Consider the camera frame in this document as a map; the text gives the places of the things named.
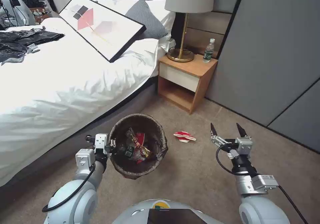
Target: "trash bin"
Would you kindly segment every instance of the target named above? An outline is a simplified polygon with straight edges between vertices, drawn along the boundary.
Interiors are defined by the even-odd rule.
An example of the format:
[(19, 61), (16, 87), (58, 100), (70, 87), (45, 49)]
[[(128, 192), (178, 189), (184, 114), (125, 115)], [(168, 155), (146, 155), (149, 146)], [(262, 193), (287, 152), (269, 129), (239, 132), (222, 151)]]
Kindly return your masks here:
[(111, 162), (114, 168), (125, 178), (137, 179), (155, 170), (167, 153), (167, 138), (162, 126), (151, 116), (132, 114), (119, 120), (110, 132), (110, 138), (116, 139), (116, 144), (127, 142), (126, 131), (132, 128), (135, 132), (145, 133), (148, 139), (148, 148), (153, 153), (151, 158), (137, 164), (128, 160), (124, 155), (112, 155)]

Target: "white duvet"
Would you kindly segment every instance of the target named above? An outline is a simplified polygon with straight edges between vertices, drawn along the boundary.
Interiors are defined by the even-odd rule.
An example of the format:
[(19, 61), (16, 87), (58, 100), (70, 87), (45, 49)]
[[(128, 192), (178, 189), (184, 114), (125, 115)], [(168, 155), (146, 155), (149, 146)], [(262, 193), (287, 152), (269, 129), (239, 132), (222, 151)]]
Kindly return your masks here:
[(128, 97), (156, 67), (158, 40), (136, 41), (109, 63), (64, 20), (41, 26), (65, 37), (0, 67), (0, 186)]

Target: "black cable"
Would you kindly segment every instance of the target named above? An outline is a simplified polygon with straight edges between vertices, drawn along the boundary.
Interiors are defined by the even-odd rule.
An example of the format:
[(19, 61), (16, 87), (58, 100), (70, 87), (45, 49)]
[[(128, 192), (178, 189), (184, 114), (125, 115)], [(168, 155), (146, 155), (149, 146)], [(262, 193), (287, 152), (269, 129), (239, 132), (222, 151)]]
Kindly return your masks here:
[(221, 145), (217, 152), (216, 152), (216, 159), (217, 159), (217, 162), (219, 163), (219, 165), (224, 169), (226, 170), (227, 172), (229, 172), (230, 174), (232, 175), (235, 175), (235, 176), (250, 176), (250, 173), (236, 173), (236, 172), (232, 172), (230, 171), (228, 168), (226, 168), (219, 160), (219, 157), (218, 157), (218, 154), (219, 154), (219, 151), (224, 147), (225, 145)]
[(291, 198), (289, 197), (289, 195), (286, 193), (286, 191), (282, 188), (282, 186), (279, 186), (279, 189), (283, 192), (283, 194), (286, 196), (286, 198), (289, 200), (289, 202), (291, 203), (291, 205), (293, 206), (293, 208), (296, 210), (296, 212), (299, 214), (300, 218), (302, 219), (302, 221), (305, 224), (308, 224), (307, 220), (303, 217), (303, 215), (301, 214), (301, 212), (299, 211), (299, 209), (297, 208), (297, 206), (293, 203), (293, 201), (291, 200)]
[(26, 16), (22, 13), (22, 11), (20, 11), (20, 9), (17, 7), (18, 11), (23, 15), (24, 19), (26, 20), (25, 24), (24, 25), (27, 25), (27, 18)]
[(90, 178), (90, 176), (92, 175), (92, 173), (94, 172), (94, 169), (96, 169), (96, 164), (93, 163), (92, 164), (92, 170), (90, 171), (89, 175), (86, 177), (86, 179), (83, 180), (83, 182), (80, 184), (80, 186), (70, 195), (68, 196), (66, 199), (64, 199), (62, 202), (58, 203), (57, 205), (53, 206), (53, 207), (49, 207), (48, 205), (45, 205), (42, 208), (42, 212), (49, 212), (52, 211), (54, 209), (57, 209), (58, 207), (61, 207), (62, 205), (64, 205), (65, 203), (67, 203), (72, 197), (74, 197), (74, 195), (77, 194), (78, 191), (80, 191), (80, 189), (84, 186), (84, 184), (87, 182), (87, 180)]
[(8, 11), (8, 9), (5, 8), (2, 3), (1, 3), (0, 8), (1, 8), (1, 7), (3, 7), (4, 12), (7, 14), (8, 21), (11, 23), (12, 26), (15, 26), (15, 25), (11, 22), (11, 20), (10, 20), (10, 18), (9, 18), (9, 11)]
[(18, 19), (17, 19), (16, 13), (14, 12), (13, 5), (12, 5), (12, 4), (11, 4), (11, 8), (12, 8), (14, 17), (16, 18), (17, 26), (19, 26), (19, 25), (18, 25)]

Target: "beige carpet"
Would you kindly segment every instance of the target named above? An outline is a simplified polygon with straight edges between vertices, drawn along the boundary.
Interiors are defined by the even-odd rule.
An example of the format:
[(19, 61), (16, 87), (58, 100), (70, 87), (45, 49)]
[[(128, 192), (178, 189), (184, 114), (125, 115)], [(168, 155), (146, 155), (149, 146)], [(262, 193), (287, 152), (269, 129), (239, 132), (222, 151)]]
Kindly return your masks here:
[[(224, 138), (237, 137), (236, 122), (240, 123), (255, 142), (253, 165), (260, 173), (276, 177), (310, 224), (320, 223), (318, 154), (207, 100), (188, 115), (156, 98), (143, 113), (152, 115), (163, 126), (169, 151), (154, 172), (137, 180), (123, 178), (108, 162), (91, 223), (112, 223), (129, 205), (151, 198), (186, 203), (226, 224), (241, 223), (235, 179), (215, 159), (217, 147), (209, 141), (210, 122)], [(190, 132), (197, 141), (179, 142), (173, 136), (179, 130)], [(225, 155), (221, 155), (221, 161), (231, 168)], [(58, 188), (72, 180), (75, 171), (75, 160), (70, 157), (0, 193), (0, 223), (43, 223), (41, 208)], [(268, 197), (284, 210), (291, 223), (302, 223), (280, 190), (271, 191)]]

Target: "picture frame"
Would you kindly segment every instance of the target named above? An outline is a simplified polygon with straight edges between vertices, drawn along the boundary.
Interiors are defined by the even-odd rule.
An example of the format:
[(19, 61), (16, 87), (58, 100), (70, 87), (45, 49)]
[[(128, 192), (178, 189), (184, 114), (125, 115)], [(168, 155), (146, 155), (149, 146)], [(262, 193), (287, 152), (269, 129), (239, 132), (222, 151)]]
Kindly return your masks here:
[(70, 0), (59, 15), (111, 63), (146, 30), (144, 24), (91, 0)]

